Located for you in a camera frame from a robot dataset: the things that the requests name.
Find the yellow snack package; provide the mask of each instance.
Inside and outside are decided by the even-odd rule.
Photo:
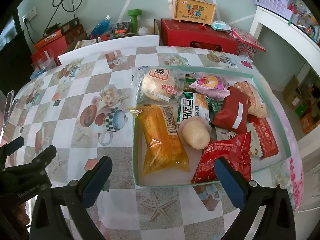
[[[128,111],[140,121],[148,147],[142,175],[170,167],[190,171],[189,158],[177,135],[171,106],[137,106]]]

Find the tablecloth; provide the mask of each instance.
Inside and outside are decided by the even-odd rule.
[[[113,171],[110,191],[102,190],[87,211],[106,239],[220,239],[239,213],[219,182],[202,192],[193,187],[142,188],[132,174],[133,104],[131,66],[191,65],[224,68],[255,74],[267,91],[289,140],[292,156],[254,172],[260,185],[288,189],[297,210],[303,195],[303,170],[299,149],[281,104],[256,67],[243,57],[184,47],[139,47],[89,55],[41,74],[16,95],[19,99],[5,131],[9,139],[23,136],[16,165],[30,163],[49,145],[57,155],[46,171],[53,187],[80,179],[88,160],[110,156]],[[92,124],[90,105],[113,108],[108,130]],[[197,193],[205,191],[207,207]],[[66,207],[62,207],[75,239],[81,239]],[[260,209],[246,239],[252,239],[263,215]]]

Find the red wrapper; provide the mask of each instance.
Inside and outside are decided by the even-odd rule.
[[[278,154],[279,149],[267,119],[250,114],[248,115],[248,119],[257,131],[263,154],[262,159]]]
[[[230,96],[224,98],[222,110],[216,113],[213,124],[237,134],[246,133],[248,97],[235,87],[230,86],[228,90]]]
[[[225,157],[236,171],[239,171],[247,181],[251,180],[251,158],[248,154],[251,145],[251,132],[240,134],[231,140],[210,140],[209,145],[202,150],[201,161],[191,183],[207,182],[218,179],[214,173],[214,161]]]

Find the green dumbbell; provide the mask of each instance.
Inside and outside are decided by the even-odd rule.
[[[138,30],[138,16],[142,14],[139,9],[129,10],[128,15],[131,16],[132,33],[137,34]]]

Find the blue bottle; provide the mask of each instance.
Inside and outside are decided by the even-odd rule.
[[[90,33],[89,40],[97,39],[102,36],[103,33],[105,33],[109,29],[110,20],[111,17],[107,15],[105,20],[100,21]]]

